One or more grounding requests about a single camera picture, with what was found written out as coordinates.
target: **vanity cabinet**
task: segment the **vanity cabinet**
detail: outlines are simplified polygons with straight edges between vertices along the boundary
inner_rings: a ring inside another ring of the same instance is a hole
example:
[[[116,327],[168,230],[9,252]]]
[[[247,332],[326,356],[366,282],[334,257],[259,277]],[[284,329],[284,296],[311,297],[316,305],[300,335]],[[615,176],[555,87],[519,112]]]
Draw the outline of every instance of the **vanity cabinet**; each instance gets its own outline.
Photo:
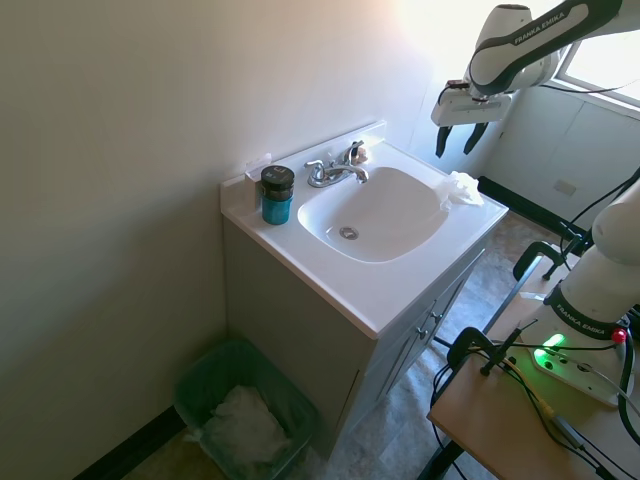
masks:
[[[318,453],[330,456],[431,343],[489,233],[372,339],[224,219],[229,333],[253,343],[315,405],[319,424],[312,444]]]

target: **floor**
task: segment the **floor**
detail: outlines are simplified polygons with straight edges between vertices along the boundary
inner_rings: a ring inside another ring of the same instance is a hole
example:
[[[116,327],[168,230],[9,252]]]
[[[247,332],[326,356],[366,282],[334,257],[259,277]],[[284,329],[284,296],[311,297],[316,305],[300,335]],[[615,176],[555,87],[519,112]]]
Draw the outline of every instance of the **floor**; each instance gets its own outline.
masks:
[[[490,241],[439,336],[454,340],[466,326],[482,328],[509,293],[515,280],[514,263],[535,240],[557,242],[557,237],[513,213],[503,220]],[[292,480],[413,480],[437,448],[426,419],[431,381],[444,365],[446,350],[434,345],[394,387],[388,397],[365,418],[329,462],[311,449],[296,461]],[[177,435],[125,477],[126,480],[223,480],[216,465],[193,443]],[[493,479],[467,454],[458,465],[470,479]],[[453,469],[447,480],[458,480]]]

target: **plastic bag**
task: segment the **plastic bag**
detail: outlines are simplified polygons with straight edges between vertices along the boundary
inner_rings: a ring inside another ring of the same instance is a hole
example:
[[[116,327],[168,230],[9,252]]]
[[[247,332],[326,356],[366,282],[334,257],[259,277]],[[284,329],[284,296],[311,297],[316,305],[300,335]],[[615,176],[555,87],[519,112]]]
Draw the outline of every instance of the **plastic bag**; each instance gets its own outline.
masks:
[[[185,440],[213,442],[221,448],[243,478],[264,478],[290,440],[253,387],[237,386],[211,412],[201,430]]]
[[[478,180],[466,173],[451,172],[435,188],[436,195],[440,199],[440,208],[451,210],[451,204],[459,205],[484,205],[484,200],[478,192]]]

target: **tissue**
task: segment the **tissue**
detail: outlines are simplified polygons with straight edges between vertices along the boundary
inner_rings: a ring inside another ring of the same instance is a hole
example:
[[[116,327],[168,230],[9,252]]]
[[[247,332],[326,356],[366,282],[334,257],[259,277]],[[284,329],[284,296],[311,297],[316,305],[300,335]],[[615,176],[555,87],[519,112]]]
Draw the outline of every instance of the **tissue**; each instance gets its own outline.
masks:
[[[440,199],[440,208],[445,211],[451,210],[454,203],[484,205],[484,200],[478,191],[478,180],[466,173],[452,172],[436,186],[435,192]]]

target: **green light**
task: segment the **green light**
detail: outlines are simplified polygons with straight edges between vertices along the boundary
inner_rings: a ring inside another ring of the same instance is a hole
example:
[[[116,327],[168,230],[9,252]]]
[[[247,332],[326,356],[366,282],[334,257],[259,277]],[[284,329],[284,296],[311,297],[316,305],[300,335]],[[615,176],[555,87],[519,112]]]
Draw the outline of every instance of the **green light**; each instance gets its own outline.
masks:
[[[555,347],[557,345],[560,345],[562,342],[564,342],[564,335],[562,335],[561,333],[556,333],[542,345],[544,345],[545,347]],[[538,349],[533,352],[533,356],[536,357],[536,361],[540,363],[543,361],[544,357],[547,356],[547,352],[542,349]]]
[[[564,342],[564,335],[561,333],[556,333],[553,337],[543,343],[545,347],[555,347],[556,345],[560,345]]]

